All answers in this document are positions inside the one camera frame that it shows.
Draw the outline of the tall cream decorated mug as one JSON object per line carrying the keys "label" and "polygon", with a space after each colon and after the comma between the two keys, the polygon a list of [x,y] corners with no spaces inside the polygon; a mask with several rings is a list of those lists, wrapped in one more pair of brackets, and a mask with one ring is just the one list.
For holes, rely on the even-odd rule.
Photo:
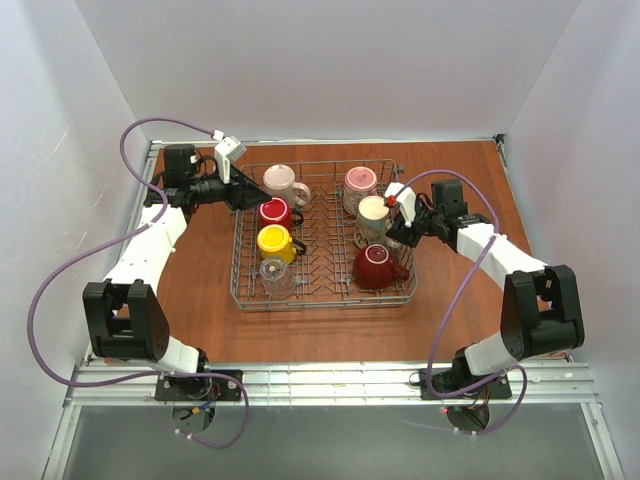
{"label": "tall cream decorated mug", "polygon": [[358,205],[354,243],[364,249],[372,244],[386,245],[386,232],[390,227],[389,208],[380,196],[367,196]]}

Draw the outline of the pink patterned mug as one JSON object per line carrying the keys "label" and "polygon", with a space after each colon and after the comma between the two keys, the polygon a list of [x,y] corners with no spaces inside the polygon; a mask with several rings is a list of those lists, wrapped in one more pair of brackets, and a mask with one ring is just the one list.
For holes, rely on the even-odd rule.
{"label": "pink patterned mug", "polygon": [[357,166],[346,172],[344,183],[348,195],[376,195],[378,177],[372,169]]}

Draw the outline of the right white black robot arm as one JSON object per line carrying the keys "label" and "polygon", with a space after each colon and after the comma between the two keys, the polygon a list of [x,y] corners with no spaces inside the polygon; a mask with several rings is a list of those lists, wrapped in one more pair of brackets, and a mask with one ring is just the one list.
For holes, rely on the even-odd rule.
{"label": "right white black robot arm", "polygon": [[581,347],[585,330],[574,271],[533,258],[500,234],[495,222],[470,213],[460,181],[435,182],[432,195],[422,200],[410,187],[390,184],[384,200],[399,211],[387,237],[409,247],[422,237],[438,238],[501,287],[503,300],[496,333],[458,350],[450,369],[426,372],[429,394],[475,392],[523,359]]}

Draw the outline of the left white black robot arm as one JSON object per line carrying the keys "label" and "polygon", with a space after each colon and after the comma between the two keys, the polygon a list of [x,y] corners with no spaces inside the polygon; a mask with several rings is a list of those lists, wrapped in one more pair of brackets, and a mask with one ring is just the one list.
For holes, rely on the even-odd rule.
{"label": "left white black robot arm", "polygon": [[[234,166],[246,149],[223,138],[210,157],[192,144],[164,150],[164,169],[151,180],[134,236],[102,282],[90,282],[82,300],[94,354],[124,361],[147,361],[161,372],[193,374],[203,369],[202,351],[171,336],[156,296],[164,267],[197,208],[222,202],[231,211],[270,200],[256,182]],[[211,159],[211,173],[201,166]]]}

